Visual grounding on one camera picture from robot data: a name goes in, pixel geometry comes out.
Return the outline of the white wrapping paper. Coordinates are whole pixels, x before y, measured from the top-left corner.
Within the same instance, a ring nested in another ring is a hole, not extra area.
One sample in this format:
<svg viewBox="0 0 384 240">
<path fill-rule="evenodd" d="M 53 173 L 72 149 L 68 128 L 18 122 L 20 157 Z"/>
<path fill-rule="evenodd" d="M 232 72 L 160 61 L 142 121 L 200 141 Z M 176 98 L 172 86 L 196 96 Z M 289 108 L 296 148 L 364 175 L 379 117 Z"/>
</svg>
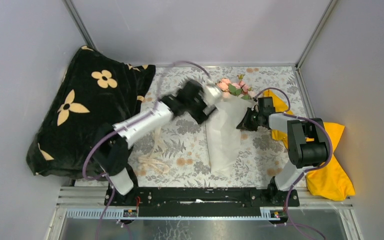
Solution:
<svg viewBox="0 0 384 240">
<path fill-rule="evenodd" d="M 248 108 L 250 100 L 231 96 L 215 104 L 216 111 L 205 123 L 210 172 L 229 177 L 241 148 L 241 131 L 237 129 Z"/>
</svg>

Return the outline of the cream ribbon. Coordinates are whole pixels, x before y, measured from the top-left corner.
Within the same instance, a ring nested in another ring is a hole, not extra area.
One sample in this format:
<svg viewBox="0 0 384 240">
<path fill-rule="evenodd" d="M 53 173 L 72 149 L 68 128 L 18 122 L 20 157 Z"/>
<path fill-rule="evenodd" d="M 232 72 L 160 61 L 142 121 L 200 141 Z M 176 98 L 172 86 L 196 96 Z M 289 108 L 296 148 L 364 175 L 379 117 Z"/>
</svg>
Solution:
<svg viewBox="0 0 384 240">
<path fill-rule="evenodd" d="M 154 130 L 151 151 L 138 157 L 140 171 L 152 170 L 159 175 L 165 175 L 170 172 L 170 167 L 162 160 L 159 160 L 167 150 L 165 142 L 161 140 L 161 130 L 161 127 L 157 127 Z"/>
</svg>

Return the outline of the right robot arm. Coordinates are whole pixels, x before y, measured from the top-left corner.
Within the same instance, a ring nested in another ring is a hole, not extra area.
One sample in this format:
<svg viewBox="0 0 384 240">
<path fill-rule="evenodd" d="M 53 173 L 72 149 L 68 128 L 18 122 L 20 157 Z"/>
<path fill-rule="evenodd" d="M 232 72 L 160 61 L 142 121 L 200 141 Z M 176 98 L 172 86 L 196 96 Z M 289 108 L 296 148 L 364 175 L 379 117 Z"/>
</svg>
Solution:
<svg viewBox="0 0 384 240">
<path fill-rule="evenodd" d="M 285 191 L 292 190 L 308 172 L 329 163 L 333 144 L 321 119 L 280 112 L 271 96 L 259 98 L 255 106 L 247 108 L 236 126 L 239 130 L 254 132 L 259 127 L 286 134 L 289 161 L 272 179 L 271 189 L 266 193 L 267 201 L 279 206 L 287 199 Z"/>
</svg>

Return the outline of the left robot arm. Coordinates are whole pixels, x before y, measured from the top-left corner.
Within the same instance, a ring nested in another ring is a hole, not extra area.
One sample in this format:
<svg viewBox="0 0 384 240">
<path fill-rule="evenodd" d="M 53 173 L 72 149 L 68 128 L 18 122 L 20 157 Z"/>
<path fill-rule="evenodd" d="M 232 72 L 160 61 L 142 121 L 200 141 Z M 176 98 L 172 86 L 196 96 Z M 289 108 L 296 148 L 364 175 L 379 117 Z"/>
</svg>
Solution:
<svg viewBox="0 0 384 240">
<path fill-rule="evenodd" d="M 96 134 L 96 143 L 85 162 L 93 159 L 99 164 L 116 199 L 124 206 L 135 200 L 134 181 L 129 175 L 128 154 L 143 136 L 188 113 L 197 124 L 209 119 L 222 99 L 222 90 L 214 83 L 202 84 L 187 79 L 175 94 L 162 96 L 154 107 L 123 122 L 102 126 Z"/>
</svg>

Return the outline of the pink fake flower bouquet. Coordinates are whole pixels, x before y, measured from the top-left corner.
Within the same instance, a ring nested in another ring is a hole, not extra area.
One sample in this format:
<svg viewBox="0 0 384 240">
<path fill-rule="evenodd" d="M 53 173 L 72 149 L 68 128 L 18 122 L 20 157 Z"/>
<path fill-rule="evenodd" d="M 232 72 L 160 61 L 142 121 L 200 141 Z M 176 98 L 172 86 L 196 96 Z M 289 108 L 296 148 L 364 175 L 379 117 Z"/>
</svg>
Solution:
<svg viewBox="0 0 384 240">
<path fill-rule="evenodd" d="M 222 97 L 228 99 L 230 97 L 238 97 L 243 100 L 251 100 L 256 96 L 254 89 L 244 81 L 245 74 L 236 76 L 236 81 L 229 78 L 220 79 L 216 85 L 222 91 Z"/>
</svg>

